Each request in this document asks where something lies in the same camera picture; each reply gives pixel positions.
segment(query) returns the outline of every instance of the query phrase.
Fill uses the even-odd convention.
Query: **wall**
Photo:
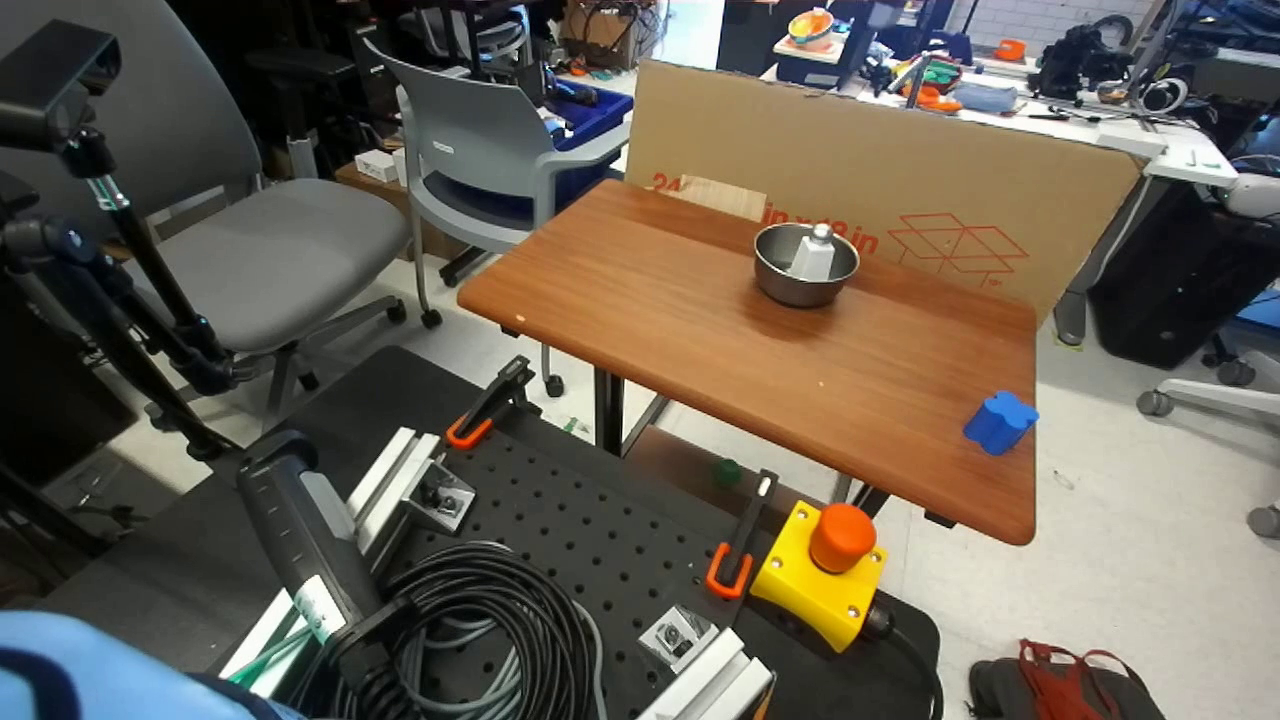
[[[1128,15],[1138,29],[1160,0],[957,0],[949,29],[961,29],[970,3],[980,9],[967,31],[980,47],[1015,35],[1030,53],[1038,53],[1042,45],[1061,40],[1072,23],[1089,23],[1101,15]]]

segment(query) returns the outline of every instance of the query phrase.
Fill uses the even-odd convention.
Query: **cardboard box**
[[[333,172],[333,182],[340,186],[353,186],[353,187],[363,187],[372,196],[382,196],[386,206],[397,206],[406,221],[406,191],[399,186],[382,186],[382,182],[372,182],[363,172],[356,172],[356,166],[345,166]],[[425,253],[433,257],[442,257],[442,261],[455,261],[466,245],[442,238],[440,227],[425,225],[425,238],[419,238]]]
[[[657,13],[652,3],[568,0],[559,22],[559,45],[568,57],[584,57],[591,69],[637,69],[652,57]]]
[[[642,64],[626,186],[681,191],[682,175],[762,191],[762,225],[823,221],[866,265],[913,265],[1011,297],[1042,320],[1134,187],[1138,161],[797,83]]]

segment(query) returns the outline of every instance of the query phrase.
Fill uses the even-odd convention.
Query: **chair backrest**
[[[8,57],[46,22],[71,22],[120,40],[120,79],[92,109],[115,155],[120,187],[138,215],[208,187],[247,191],[254,186],[254,141],[231,93],[163,0],[3,0],[0,53]],[[89,187],[53,153],[0,150],[0,170],[30,186],[46,215],[110,238]]]
[[[460,79],[367,47],[406,93],[404,133],[426,172],[501,196],[541,191],[536,161],[551,153],[551,136],[517,83]]]

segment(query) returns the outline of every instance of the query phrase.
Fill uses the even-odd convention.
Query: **stainless steel bowl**
[[[775,306],[793,307],[823,307],[840,297],[846,275],[854,274],[860,257],[854,248],[830,234],[836,261],[826,279],[797,279],[789,275],[798,240],[813,238],[813,225],[771,225],[757,238],[757,290],[771,297]]]

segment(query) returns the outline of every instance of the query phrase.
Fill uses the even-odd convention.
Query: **wooden table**
[[[1026,543],[1037,441],[984,458],[964,421],[1001,389],[1037,399],[1030,307],[875,261],[830,307],[778,307],[753,286],[753,238],[745,221],[600,186],[460,306],[938,522]]]

